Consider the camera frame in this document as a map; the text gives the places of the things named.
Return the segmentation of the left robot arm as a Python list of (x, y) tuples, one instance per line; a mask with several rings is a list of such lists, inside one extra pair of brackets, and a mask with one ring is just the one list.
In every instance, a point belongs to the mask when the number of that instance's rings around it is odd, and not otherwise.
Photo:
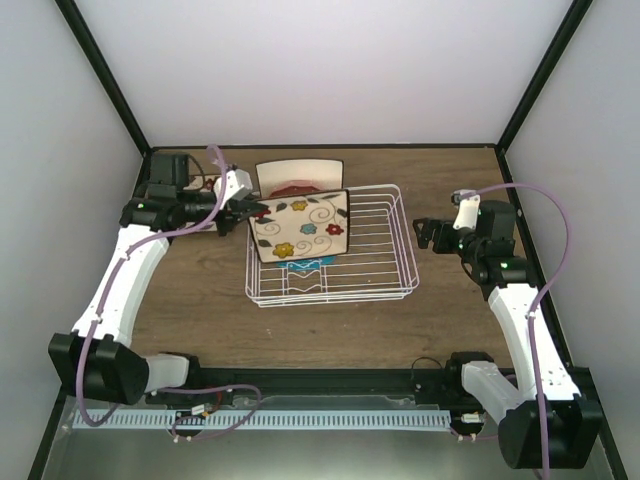
[(248, 172), (227, 164), (217, 147), (208, 154), (220, 175), (201, 187), (191, 184), (193, 156), (151, 156), (147, 179), (122, 209), (116, 247), (93, 298), (70, 333), (54, 334), (48, 345), (68, 393), (120, 405), (165, 388), (184, 404), (203, 395), (205, 381), (189, 369), (188, 355), (143, 357), (131, 343), (144, 295), (172, 241), (208, 228), (224, 235), (263, 207), (252, 197)]

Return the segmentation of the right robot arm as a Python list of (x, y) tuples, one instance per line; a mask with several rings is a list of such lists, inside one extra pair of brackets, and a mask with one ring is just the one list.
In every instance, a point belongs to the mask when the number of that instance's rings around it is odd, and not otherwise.
[(453, 220), (414, 220), (418, 246), (460, 258), (498, 321), (515, 378), (508, 380), (482, 352), (457, 352), (448, 362), (445, 393), (458, 403), (472, 397), (480, 403), (497, 424), (509, 467), (581, 469), (603, 412), (581, 393), (555, 348), (529, 262), (515, 253), (516, 210), (479, 196), (458, 201), (457, 208)]

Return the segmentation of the floral square plate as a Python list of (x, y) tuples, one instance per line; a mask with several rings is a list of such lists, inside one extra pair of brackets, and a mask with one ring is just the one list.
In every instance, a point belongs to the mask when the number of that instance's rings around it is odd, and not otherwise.
[(205, 174), (205, 175), (190, 175), (189, 183), (184, 188), (185, 192), (212, 192), (219, 175)]
[(348, 252), (350, 194), (346, 189), (270, 198), (249, 218), (256, 254), (264, 264)]

